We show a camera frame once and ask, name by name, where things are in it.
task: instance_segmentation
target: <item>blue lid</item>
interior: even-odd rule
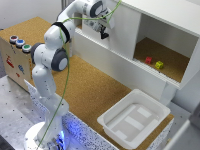
[[[24,43],[24,40],[17,40],[18,43]]]

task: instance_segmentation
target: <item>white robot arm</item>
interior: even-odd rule
[[[62,71],[66,68],[68,58],[65,50],[62,48],[63,39],[67,43],[74,36],[76,28],[72,20],[64,23],[63,21],[71,18],[75,12],[84,14],[89,18],[97,18],[105,16],[110,10],[106,7],[106,0],[75,0],[60,13],[57,22],[45,33],[45,43],[37,43],[31,49],[32,61],[36,65],[32,71],[32,76],[37,88],[37,96],[40,97],[40,102],[48,109],[48,112],[45,114],[45,124],[38,132],[36,138],[38,141],[42,141],[44,149],[53,149],[49,145],[51,145],[52,141],[55,141],[62,131],[62,116],[68,113],[69,109],[68,103],[64,100],[51,127],[42,140],[60,102],[60,99],[55,94],[56,85],[52,76],[52,70]],[[100,32],[102,39],[104,39],[109,36],[107,33],[104,33],[105,28],[112,29],[114,27],[113,18],[107,23],[109,18],[110,16],[107,16],[101,20],[88,21],[87,23],[93,30]],[[60,149],[66,149],[66,146],[63,145],[60,146]]]

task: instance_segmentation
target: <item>white plastic bin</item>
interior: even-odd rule
[[[98,122],[122,147],[136,149],[169,113],[169,108],[135,89],[101,115]]]

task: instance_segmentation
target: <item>toy block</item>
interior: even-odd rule
[[[158,69],[162,69],[163,66],[164,66],[164,64],[163,64],[161,61],[158,61],[158,62],[156,63],[156,65],[155,65],[155,67],[158,68]]]
[[[147,57],[145,63],[146,64],[151,64],[151,60],[152,60],[152,57]]]

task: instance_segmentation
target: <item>cable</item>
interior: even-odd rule
[[[110,18],[108,19],[107,23],[109,23],[112,15],[114,14],[114,12],[117,10],[117,8],[119,7],[119,5],[121,4],[122,0],[120,0],[115,9],[112,10],[110,13],[108,13],[107,15],[103,16],[103,17],[100,17],[100,18],[79,18],[79,17],[73,17],[73,18],[68,18],[66,20],[63,21],[63,23],[67,22],[68,20],[71,20],[71,19],[79,19],[79,20],[100,20],[100,19],[103,19],[103,18],[106,18],[107,16],[111,15]],[[60,105],[62,104],[62,101],[63,101],[63,98],[65,96],[65,92],[66,92],[66,89],[67,89],[67,84],[68,84],[68,80],[69,80],[69,70],[70,70],[70,63],[69,63],[69,56],[68,56],[68,53],[67,53],[67,48],[66,48],[66,44],[65,44],[65,41],[64,41],[64,38],[63,38],[63,35],[62,35],[62,30],[60,28],[60,35],[61,35],[61,38],[62,38],[62,41],[63,41],[63,44],[64,44],[64,48],[65,48],[65,51],[66,51],[66,55],[67,55],[67,61],[68,61],[68,74],[67,74],[67,79],[66,79],[66,82],[65,82],[65,88],[64,88],[64,91],[63,91],[63,95],[62,95],[62,98],[60,100],[60,103],[58,105],[58,108],[56,109],[54,115],[53,115],[53,118],[51,119],[50,123],[49,123],[49,126],[47,127],[45,133],[44,133],[44,136],[42,137],[42,140],[40,141],[38,147],[36,150],[38,150],[38,148],[40,147],[40,145],[42,144],[43,140],[44,140],[44,137],[46,136],[47,134],[47,131],[49,130],[57,112],[58,112],[58,109],[60,108]]]

